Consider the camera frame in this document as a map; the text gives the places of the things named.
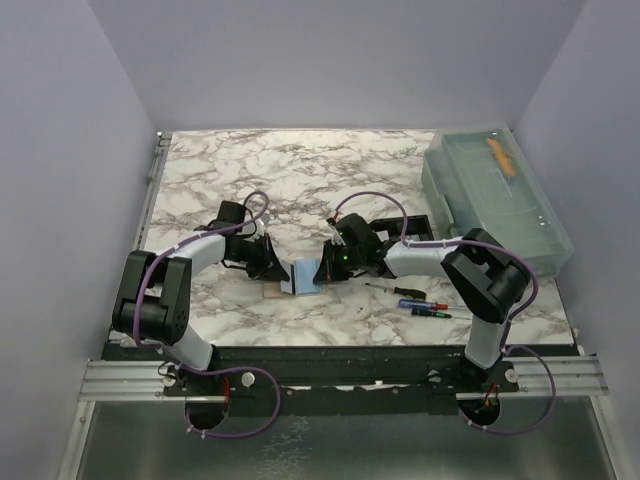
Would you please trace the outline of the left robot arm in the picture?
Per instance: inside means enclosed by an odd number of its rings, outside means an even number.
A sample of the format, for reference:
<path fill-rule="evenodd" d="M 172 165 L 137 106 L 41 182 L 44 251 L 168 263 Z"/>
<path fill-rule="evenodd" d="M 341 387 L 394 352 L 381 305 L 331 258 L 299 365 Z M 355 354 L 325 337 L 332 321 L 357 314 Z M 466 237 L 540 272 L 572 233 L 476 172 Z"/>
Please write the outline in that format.
<path fill-rule="evenodd" d="M 112 329 L 188 370 L 188 384 L 201 395 L 220 387 L 222 372 L 217 348 L 189 325 L 193 278 L 221 264 L 255 281 L 290 280 L 264 232 L 263 214 L 252 215 L 246 202 L 224 201 L 214 220 L 168 250 L 127 257 Z"/>

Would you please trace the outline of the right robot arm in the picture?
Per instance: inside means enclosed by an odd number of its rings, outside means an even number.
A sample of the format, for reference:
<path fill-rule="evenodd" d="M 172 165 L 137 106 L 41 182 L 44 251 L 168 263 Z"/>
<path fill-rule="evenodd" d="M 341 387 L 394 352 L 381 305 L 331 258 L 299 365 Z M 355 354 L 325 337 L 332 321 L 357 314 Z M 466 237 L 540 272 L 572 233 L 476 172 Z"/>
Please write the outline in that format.
<path fill-rule="evenodd" d="M 538 293 L 535 273 L 487 231 L 431 239 L 428 217 L 415 215 L 370 222 L 352 213 L 327 220 L 333 237 L 324 242 L 316 284 L 347 281 L 358 274 L 377 278 L 446 277 L 472 313 L 460 379 L 480 392 L 496 380 L 494 365 L 503 355 L 509 326 L 519 313 L 513 306 L 526 289 Z"/>

